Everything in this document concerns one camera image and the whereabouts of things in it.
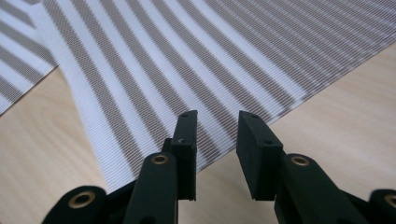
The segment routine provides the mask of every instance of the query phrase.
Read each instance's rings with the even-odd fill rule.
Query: wood grain
[[[367,200],[396,189],[396,44],[271,126],[285,151],[316,160],[335,184]],[[56,69],[0,118],[0,223],[39,223],[81,185],[104,188],[70,90]],[[235,152],[197,176],[197,202],[179,223],[277,223],[250,200]]]

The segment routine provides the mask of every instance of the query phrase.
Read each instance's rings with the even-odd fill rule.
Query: fabric
[[[239,110],[271,124],[395,39],[395,1],[54,1],[33,19],[72,89],[108,190],[198,110],[198,170]]]
[[[28,12],[34,0],[0,0],[0,115],[56,65]]]

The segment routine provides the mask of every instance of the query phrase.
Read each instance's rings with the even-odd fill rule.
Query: light wood surface
[[[271,126],[287,153],[316,160],[335,184],[367,200],[396,189],[396,44]],[[59,71],[0,118],[0,223],[40,223],[67,191],[104,188]],[[179,223],[277,223],[274,204],[250,200],[231,152],[197,176],[197,202]]]

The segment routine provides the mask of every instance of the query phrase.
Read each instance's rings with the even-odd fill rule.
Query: placemat
[[[56,65],[29,10],[35,0],[0,0],[0,116]]]
[[[239,110],[271,124],[395,39],[394,1],[54,1],[33,19],[113,191],[198,110],[198,170]]]

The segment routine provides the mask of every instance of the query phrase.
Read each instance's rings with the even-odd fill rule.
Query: striped placemat
[[[34,21],[113,191],[198,110],[198,169],[239,110],[272,123],[395,39],[394,1],[53,1]]]
[[[35,0],[0,0],[0,115],[55,66],[29,17]]]

